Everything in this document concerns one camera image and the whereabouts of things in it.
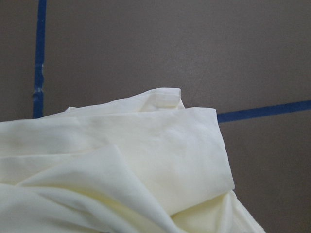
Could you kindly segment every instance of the gray surface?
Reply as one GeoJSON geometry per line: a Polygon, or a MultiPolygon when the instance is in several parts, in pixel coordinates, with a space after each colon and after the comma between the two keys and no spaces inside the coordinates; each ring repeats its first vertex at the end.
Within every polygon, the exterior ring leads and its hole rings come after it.
{"type": "Polygon", "coordinates": [[[307,0],[49,1],[45,113],[160,86],[218,112],[309,99],[310,12],[307,0]]]}
{"type": "Polygon", "coordinates": [[[0,0],[0,121],[32,117],[37,1],[0,0]]]}
{"type": "Polygon", "coordinates": [[[220,124],[235,192],[269,233],[311,232],[311,111],[220,124]]]}
{"type": "MultiPolygon", "coordinates": [[[[31,118],[37,0],[0,1],[0,121],[31,118]]],[[[311,4],[50,0],[45,115],[180,87],[218,113],[311,100],[311,4]]],[[[311,232],[311,112],[223,123],[236,193],[268,233],[311,232]]]]}

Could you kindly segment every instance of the vertical blue tape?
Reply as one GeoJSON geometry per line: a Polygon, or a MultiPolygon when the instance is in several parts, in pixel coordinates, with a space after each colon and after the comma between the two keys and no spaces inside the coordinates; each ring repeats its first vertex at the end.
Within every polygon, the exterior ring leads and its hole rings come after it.
{"type": "Polygon", "coordinates": [[[245,120],[257,117],[266,117],[284,113],[293,113],[299,111],[311,110],[311,100],[286,103],[275,106],[268,106],[262,108],[254,108],[248,110],[241,110],[230,113],[221,113],[217,115],[218,123],[245,120]]]}
{"type": "Polygon", "coordinates": [[[35,47],[35,86],[33,94],[33,118],[43,116],[43,64],[44,64],[44,45],[45,45],[45,18],[46,18],[46,0],[39,0],[37,34],[35,47]]]}

